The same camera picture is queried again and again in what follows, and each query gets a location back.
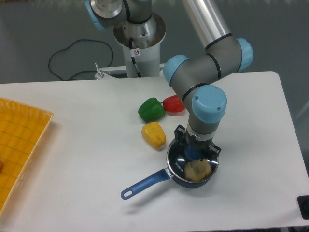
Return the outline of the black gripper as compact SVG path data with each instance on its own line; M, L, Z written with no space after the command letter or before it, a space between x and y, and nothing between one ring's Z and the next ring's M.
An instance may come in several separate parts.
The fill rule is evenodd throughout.
M219 154L221 148L215 144L211 144L213 134L199 134L186 132L186 128L178 125L174 131L175 141L180 144L188 145L185 147L185 154L197 155L200 152L200 161L206 160L208 162L219 162Z

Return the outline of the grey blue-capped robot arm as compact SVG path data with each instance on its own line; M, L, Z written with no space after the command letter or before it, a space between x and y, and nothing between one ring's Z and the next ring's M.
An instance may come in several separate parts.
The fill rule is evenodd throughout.
M196 60L176 55L160 69L159 50L166 26L152 11L151 1L88 0L85 5L98 28L113 27L123 48L129 78L160 73L165 76L189 112L184 152L190 160L202 158L227 104L225 93L213 83L249 66L253 60L251 45L233 37L214 1L184 0L183 6L206 53Z

